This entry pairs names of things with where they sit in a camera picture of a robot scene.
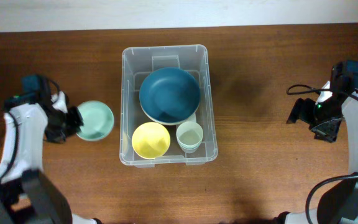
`bowl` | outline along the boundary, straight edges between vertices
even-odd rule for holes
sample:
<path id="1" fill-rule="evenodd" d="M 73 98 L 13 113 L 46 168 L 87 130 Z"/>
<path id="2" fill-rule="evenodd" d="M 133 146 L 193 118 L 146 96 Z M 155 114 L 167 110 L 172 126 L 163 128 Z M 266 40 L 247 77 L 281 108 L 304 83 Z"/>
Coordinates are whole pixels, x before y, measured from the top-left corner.
<path id="1" fill-rule="evenodd" d="M 105 138 L 114 126 L 114 115 L 110 108 L 100 101 L 87 101 L 78 106 L 84 125 L 77 133 L 86 141 L 97 141 Z"/>
<path id="2" fill-rule="evenodd" d="M 152 120 L 176 125 L 188 119 L 200 104 L 200 87 L 196 79 L 179 68 L 161 68 L 142 83 L 140 105 Z"/>
<path id="3" fill-rule="evenodd" d="M 144 159 L 164 155 L 171 143 L 168 130 L 161 124 L 148 122 L 140 125 L 132 135 L 132 147 Z"/>

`cup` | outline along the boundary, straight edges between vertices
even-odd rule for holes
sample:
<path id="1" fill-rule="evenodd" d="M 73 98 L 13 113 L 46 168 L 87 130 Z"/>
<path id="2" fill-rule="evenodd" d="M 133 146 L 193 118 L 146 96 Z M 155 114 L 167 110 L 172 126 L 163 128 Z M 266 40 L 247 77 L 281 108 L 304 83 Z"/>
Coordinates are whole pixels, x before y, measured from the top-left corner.
<path id="1" fill-rule="evenodd" d="M 177 128 L 177 141 L 185 153 L 195 152 L 200 146 L 203 136 L 203 128 L 196 122 L 186 121 Z"/>

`white wall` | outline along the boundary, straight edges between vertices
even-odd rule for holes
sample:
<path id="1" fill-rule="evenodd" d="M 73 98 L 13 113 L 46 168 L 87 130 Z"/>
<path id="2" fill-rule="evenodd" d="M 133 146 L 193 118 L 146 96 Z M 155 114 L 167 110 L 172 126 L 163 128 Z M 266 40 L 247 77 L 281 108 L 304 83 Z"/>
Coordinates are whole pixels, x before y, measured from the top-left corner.
<path id="1" fill-rule="evenodd" d="M 358 0 L 0 0 L 0 32 L 358 22 Z"/>

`clear plastic container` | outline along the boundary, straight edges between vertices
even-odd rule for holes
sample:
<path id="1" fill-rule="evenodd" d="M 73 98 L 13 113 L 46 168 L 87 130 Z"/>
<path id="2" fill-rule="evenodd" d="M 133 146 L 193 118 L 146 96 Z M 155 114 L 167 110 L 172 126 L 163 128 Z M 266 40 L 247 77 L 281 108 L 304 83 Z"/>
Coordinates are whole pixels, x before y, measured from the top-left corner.
<path id="1" fill-rule="evenodd" d="M 142 111 L 139 90 L 142 82 L 153 71 L 176 67 L 192 74 L 201 89 L 201 102 L 196 111 L 196 122 L 204 131 L 203 141 L 196 152 L 182 151 L 176 141 L 176 126 L 165 126 L 171 137 L 168 151 L 161 157 L 148 160 L 138 156 L 132 147 L 132 135 L 137 127 L 150 118 Z M 208 53 L 203 45 L 166 47 L 130 47 L 122 53 L 121 136 L 119 158 L 128 166 L 154 167 L 155 164 L 184 162 L 201 165 L 218 155 L 211 84 L 209 82 Z"/>

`wood grain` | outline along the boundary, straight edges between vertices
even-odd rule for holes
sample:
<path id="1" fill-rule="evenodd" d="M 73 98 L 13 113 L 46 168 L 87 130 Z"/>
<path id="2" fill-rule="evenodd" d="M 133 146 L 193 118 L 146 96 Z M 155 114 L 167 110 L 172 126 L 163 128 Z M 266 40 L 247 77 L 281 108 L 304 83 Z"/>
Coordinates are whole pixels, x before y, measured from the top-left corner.
<path id="1" fill-rule="evenodd" d="M 358 24 L 0 34 L 0 136 L 2 102 L 21 93 L 20 77 L 48 75 L 71 104 L 100 100 L 119 114 L 122 51 L 182 44 L 208 49 L 218 157 L 125 166 L 116 116 L 102 141 L 44 144 L 45 173 L 73 212 L 105 223 L 247 223 L 301 212 L 316 183 L 347 173 L 346 126 L 329 144 L 313 140 L 305 123 L 285 124 L 297 99 L 285 90 L 321 87 L 336 62 L 358 60 Z"/>

